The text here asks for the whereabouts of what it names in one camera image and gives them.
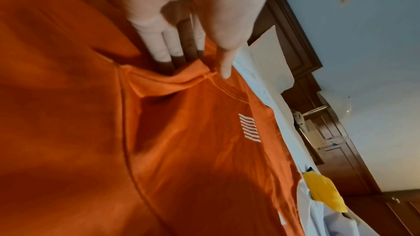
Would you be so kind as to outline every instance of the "light blue wall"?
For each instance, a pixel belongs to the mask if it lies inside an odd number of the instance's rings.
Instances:
[[[319,85],[350,96],[344,126],[380,187],[420,188],[420,0],[287,1]]]

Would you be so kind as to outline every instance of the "white bed sheet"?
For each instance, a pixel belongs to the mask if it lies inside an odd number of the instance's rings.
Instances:
[[[312,167],[319,173],[302,138],[294,128],[293,115],[290,108],[274,86],[264,83],[257,65],[253,61],[252,56],[249,55],[247,46],[242,47],[239,50],[233,66],[245,79],[258,98],[260,98],[265,105],[273,109],[283,139],[299,171],[303,173],[306,172],[309,167]],[[307,236],[330,236],[324,220],[330,213],[328,207],[324,203],[312,200],[309,189],[303,179],[300,181],[297,188],[297,207],[302,227]],[[359,230],[361,230],[361,228],[364,229],[365,233],[360,233],[360,235],[379,236],[351,211],[349,215],[357,220]]]

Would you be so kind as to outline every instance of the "orange t-shirt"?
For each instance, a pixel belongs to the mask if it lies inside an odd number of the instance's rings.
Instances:
[[[303,235],[273,111],[208,60],[152,72],[110,0],[0,0],[0,234]]]

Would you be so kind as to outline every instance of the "white printed stripes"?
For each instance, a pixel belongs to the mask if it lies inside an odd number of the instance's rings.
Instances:
[[[244,130],[245,137],[255,142],[261,142],[254,118],[239,114],[239,120],[241,121],[242,130]]]

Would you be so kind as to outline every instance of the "yellow object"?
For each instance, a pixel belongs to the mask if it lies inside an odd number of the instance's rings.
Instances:
[[[311,192],[312,199],[325,203],[337,212],[348,212],[343,198],[330,179],[314,171],[303,173],[303,178]]]

